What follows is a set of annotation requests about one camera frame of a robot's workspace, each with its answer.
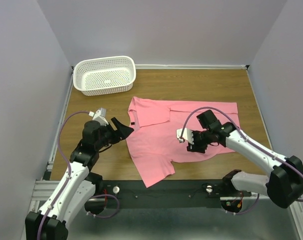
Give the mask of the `pink t shirt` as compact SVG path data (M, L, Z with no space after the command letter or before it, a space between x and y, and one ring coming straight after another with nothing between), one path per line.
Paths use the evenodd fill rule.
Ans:
M204 107L212 107L222 124L227 122L227 118L219 111L223 111L237 125L240 123L235 102L152 100L136 96L131 99L128 116L134 131L126 143L131 159L147 188L173 175L173 163L201 162L219 154L231 153L231 149L221 145L209 146L205 153L188 152L187 144L179 143L177 130L185 122L188 129L202 130L197 116L189 115Z

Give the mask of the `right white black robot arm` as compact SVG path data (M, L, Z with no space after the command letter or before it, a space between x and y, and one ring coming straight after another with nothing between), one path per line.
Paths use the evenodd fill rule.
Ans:
M225 195L254 192L269 197L283 209L294 202L303 202L303 162L298 157L288 157L263 146L245 134L229 116L222 124L214 114L222 112L217 108L202 107L202 110L196 117L202 131L191 130L186 123L176 131L178 141L188 143L187 151L205 153L209 145L216 143L241 154L265 172L257 175L234 170L221 184Z

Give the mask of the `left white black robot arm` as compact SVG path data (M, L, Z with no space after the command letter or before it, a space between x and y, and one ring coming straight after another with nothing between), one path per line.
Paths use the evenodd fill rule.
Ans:
M66 171L48 200L25 218L28 240L66 240L69 227L81 208L103 190L100 182L89 177L101 151L125 140L134 131L115 117L111 126L104 117L84 124L82 138L70 158Z

